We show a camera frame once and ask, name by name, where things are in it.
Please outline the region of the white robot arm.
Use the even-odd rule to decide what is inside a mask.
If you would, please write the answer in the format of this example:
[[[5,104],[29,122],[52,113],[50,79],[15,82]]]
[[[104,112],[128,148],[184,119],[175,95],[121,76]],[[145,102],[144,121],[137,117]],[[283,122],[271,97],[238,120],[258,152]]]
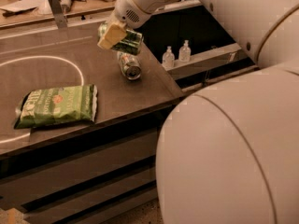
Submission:
[[[103,48],[164,4],[117,0]],[[169,114],[156,151],[164,224],[299,224],[299,0],[199,0],[256,63]]]

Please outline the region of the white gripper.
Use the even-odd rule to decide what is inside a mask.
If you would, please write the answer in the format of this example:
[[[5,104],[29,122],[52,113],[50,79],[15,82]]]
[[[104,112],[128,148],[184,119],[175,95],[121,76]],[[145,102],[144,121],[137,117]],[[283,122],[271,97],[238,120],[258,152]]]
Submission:
[[[98,27],[98,43],[101,49],[111,49],[126,37],[126,25],[136,29],[142,26],[150,17],[134,0],[116,0],[113,17]]]

